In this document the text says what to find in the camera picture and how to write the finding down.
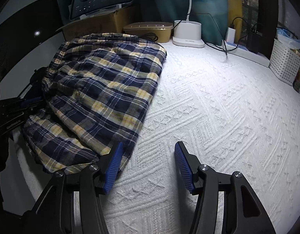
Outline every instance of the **plaid shorts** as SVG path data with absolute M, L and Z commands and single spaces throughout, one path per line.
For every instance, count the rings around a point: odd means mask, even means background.
M 91 34 L 61 45 L 42 80 L 47 107 L 23 134 L 49 172 L 75 173 L 124 144 L 123 170 L 166 58 L 159 44 L 125 34 Z

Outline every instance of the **metal screw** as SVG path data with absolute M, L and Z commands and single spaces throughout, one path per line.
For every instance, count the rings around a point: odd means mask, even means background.
M 201 170 L 207 171 L 210 167 L 207 164 L 201 164 L 200 165 Z
M 96 164 L 92 164 L 92 165 L 89 167 L 89 169 L 90 169 L 91 171 L 96 171 L 98 168 L 99 168 L 99 167 L 98 167 L 98 165 L 96 165 Z
M 57 171 L 57 172 L 55 173 L 55 175 L 56 175 L 57 178 L 60 178 L 60 177 L 63 176 L 63 171 Z
M 242 172 L 234 172 L 234 174 L 235 174 L 235 176 L 236 176 L 237 178 L 243 177 Z

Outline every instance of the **cardboard box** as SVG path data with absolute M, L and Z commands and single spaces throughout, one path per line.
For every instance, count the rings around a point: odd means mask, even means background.
M 136 7 L 128 7 L 71 22 L 58 30 L 63 31 L 66 40 L 92 33 L 122 33 L 123 27 L 141 21 L 141 13 Z

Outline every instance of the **clear plastic lid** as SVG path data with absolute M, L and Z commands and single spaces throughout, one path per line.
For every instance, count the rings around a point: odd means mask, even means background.
M 172 28 L 173 24 L 168 22 L 140 22 L 127 25 L 123 30 L 171 30 Z

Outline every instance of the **plastic food container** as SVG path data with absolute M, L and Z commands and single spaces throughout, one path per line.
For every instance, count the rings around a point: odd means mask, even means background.
M 141 22 L 127 25 L 123 28 L 126 34 L 136 35 L 138 37 L 154 33 L 157 35 L 157 43 L 166 43 L 171 38 L 171 30 L 173 29 L 172 23 L 166 22 Z

